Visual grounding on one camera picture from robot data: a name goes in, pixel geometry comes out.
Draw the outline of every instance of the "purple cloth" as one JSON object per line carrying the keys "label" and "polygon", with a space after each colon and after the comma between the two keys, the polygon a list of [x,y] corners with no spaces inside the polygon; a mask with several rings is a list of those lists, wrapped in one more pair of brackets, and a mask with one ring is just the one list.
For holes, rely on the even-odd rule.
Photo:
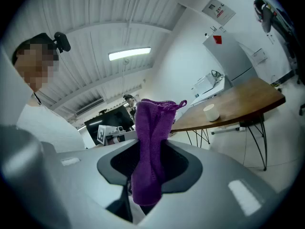
{"label": "purple cloth", "polygon": [[186,103],[186,100],[177,105],[173,101],[142,99],[137,104],[135,126],[140,140],[140,161],[132,174],[132,197],[138,205],[154,205],[161,198],[161,185],[165,181],[161,141],[168,138],[176,110]]}

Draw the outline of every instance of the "white wall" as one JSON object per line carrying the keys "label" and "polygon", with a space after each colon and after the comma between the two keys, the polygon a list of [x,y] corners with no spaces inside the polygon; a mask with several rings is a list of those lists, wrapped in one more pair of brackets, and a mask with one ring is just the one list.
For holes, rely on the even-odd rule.
{"label": "white wall", "polygon": [[[180,3],[198,12],[206,20],[212,21],[216,28],[219,24],[212,20],[201,11],[210,0],[180,0]],[[277,36],[279,34],[272,28],[271,34],[275,39],[274,44],[270,42],[264,33],[260,22],[254,15],[254,0],[219,0],[226,6],[236,12],[236,14],[224,25],[228,33],[232,34],[235,39],[242,43],[241,46],[246,53],[252,55],[254,52],[263,48],[268,59],[255,67],[260,78],[268,83],[274,82],[290,71],[287,56],[283,50],[282,44]],[[283,8],[276,0],[268,0],[276,8]]]}
{"label": "white wall", "polygon": [[87,128],[83,128],[82,130],[79,130],[79,133],[81,134],[82,139],[84,140],[85,146],[87,148],[92,148],[95,146],[94,141],[92,140]]}
{"label": "white wall", "polygon": [[212,23],[197,12],[186,9],[171,32],[152,68],[150,77],[142,86],[141,98],[155,101],[186,99],[191,103],[195,96],[193,84],[212,69],[223,73],[217,61],[203,46],[204,34]]}

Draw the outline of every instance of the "white cup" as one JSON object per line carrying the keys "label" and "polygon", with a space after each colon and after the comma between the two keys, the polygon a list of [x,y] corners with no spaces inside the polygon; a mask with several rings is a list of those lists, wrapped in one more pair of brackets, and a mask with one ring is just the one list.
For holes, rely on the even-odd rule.
{"label": "white cup", "polygon": [[209,121],[215,121],[219,118],[219,113],[214,104],[210,104],[203,109],[206,118]]}

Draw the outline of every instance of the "fluorescent light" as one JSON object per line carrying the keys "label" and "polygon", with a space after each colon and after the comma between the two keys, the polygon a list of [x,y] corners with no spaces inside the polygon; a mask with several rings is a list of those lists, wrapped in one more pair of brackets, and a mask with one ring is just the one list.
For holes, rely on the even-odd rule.
{"label": "fluorescent light", "polygon": [[83,126],[82,128],[78,129],[78,131],[79,131],[79,130],[82,130],[82,129],[85,128],[85,127],[86,127],[86,126]]}
{"label": "fluorescent light", "polygon": [[146,54],[151,51],[150,47],[147,48],[138,48],[138,49],[129,49],[129,50],[124,50],[120,52],[111,52],[109,53],[109,60],[115,60],[115,59],[120,59],[120,58],[125,58],[129,56],[134,56],[134,55],[139,55],[139,54]]}
{"label": "fluorescent light", "polygon": [[94,124],[97,124],[99,122],[102,122],[102,120],[98,121],[98,122],[94,122],[94,123],[91,123],[90,125],[94,125]]}

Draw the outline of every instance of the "poster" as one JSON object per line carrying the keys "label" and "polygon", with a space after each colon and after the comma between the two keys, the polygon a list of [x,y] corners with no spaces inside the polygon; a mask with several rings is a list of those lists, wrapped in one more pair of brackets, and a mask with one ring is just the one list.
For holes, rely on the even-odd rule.
{"label": "poster", "polygon": [[202,12],[210,16],[222,26],[224,26],[235,15],[235,12],[232,9],[218,0],[210,0]]}

